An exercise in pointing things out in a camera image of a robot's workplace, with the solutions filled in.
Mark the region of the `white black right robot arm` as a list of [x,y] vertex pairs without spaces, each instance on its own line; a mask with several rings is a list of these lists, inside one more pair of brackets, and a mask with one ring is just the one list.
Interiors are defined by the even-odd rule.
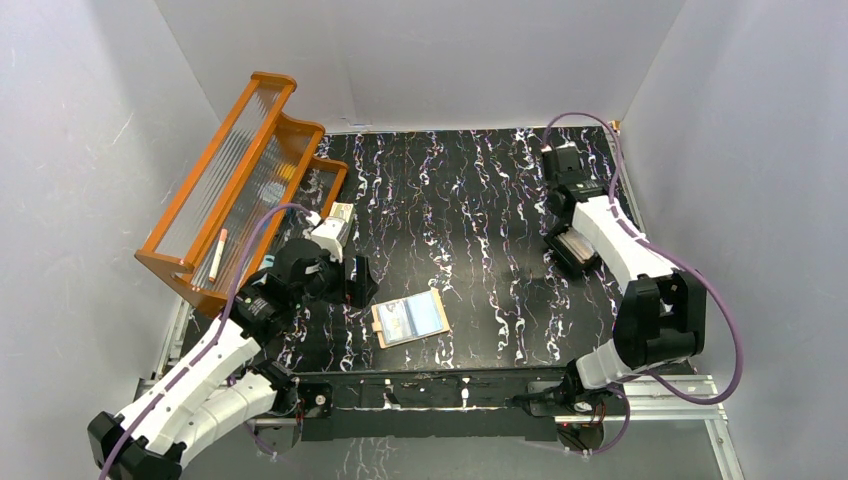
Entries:
[[546,393],[577,414],[590,413],[609,384],[703,351],[706,296],[701,281],[652,252],[608,188],[582,167],[573,146],[541,151],[546,203],[555,225],[544,240],[577,276],[603,262],[622,291],[611,340],[566,367]]

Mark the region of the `beige leather card holder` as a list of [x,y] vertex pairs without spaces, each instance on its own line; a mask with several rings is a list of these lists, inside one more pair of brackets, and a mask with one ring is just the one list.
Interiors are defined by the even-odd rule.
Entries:
[[[414,334],[412,338],[406,341],[387,345],[383,339],[382,327],[377,313],[377,306],[396,300],[402,300],[407,303]],[[378,303],[371,307],[371,313],[373,315],[372,329],[376,334],[379,345],[382,349],[395,347],[451,331],[451,326],[444,309],[440,292],[435,288],[386,302]]]

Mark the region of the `printed grey credit card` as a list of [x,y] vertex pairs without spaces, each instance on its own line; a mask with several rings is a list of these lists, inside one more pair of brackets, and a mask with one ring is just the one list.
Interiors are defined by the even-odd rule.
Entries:
[[387,345],[406,341],[413,337],[407,303],[402,300],[386,302],[377,306],[384,342]]

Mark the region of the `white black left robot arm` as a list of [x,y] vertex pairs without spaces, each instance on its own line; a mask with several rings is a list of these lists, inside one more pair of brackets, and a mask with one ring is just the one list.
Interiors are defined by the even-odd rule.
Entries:
[[296,238],[271,266],[236,285],[204,336],[163,378],[116,414],[99,413],[87,434],[102,479],[177,479],[217,439],[263,414],[301,410],[298,377],[275,360],[252,361],[291,331],[315,302],[362,309],[378,290],[369,260],[337,259]]

